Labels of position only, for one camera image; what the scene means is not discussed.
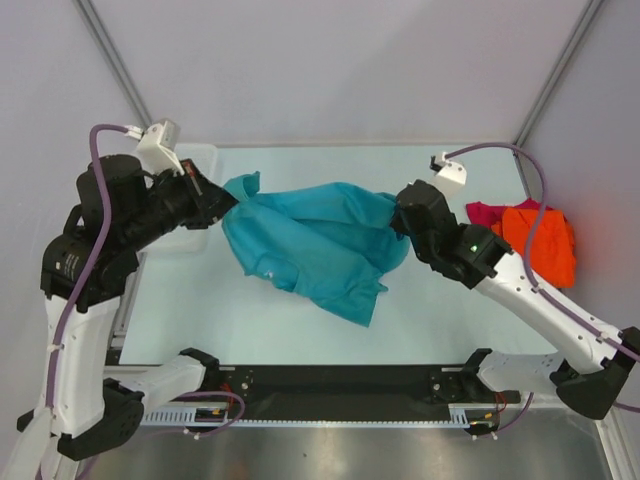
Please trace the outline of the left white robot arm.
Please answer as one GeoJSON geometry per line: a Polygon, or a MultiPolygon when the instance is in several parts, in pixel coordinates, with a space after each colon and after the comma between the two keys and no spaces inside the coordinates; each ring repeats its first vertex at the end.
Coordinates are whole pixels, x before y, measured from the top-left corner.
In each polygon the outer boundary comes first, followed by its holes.
{"type": "Polygon", "coordinates": [[[235,198],[193,161],[146,172],[131,155],[107,155],[78,177],[79,203],[47,246],[40,287],[53,352],[42,406],[59,454],[85,460],[126,443],[143,416],[188,393],[207,400],[221,387],[218,360],[187,348],[138,380],[104,376],[113,323],[139,254],[178,228],[218,223],[235,198]]]}

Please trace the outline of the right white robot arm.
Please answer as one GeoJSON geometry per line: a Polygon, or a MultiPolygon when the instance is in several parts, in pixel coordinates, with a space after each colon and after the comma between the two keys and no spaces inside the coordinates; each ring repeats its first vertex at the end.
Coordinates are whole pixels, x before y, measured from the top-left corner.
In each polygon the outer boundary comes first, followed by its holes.
{"type": "Polygon", "coordinates": [[[469,399],[515,390],[556,395],[586,418],[605,418],[639,361],[638,328],[620,330],[528,274],[501,237],[458,222],[445,196],[422,180],[396,196],[391,226],[408,236],[419,261],[505,307],[556,349],[546,355],[476,350],[461,376],[469,399]]]}

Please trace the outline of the teal t shirt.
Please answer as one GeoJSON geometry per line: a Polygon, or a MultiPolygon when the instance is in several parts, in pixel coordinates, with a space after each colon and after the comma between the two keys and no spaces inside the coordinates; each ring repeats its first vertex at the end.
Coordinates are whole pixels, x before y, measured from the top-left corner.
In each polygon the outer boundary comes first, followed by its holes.
{"type": "Polygon", "coordinates": [[[222,229],[245,275],[369,326],[387,289],[383,276],[410,248],[391,226],[394,196],[344,182],[272,193],[260,187],[258,172],[224,186],[238,203],[222,229]]]}

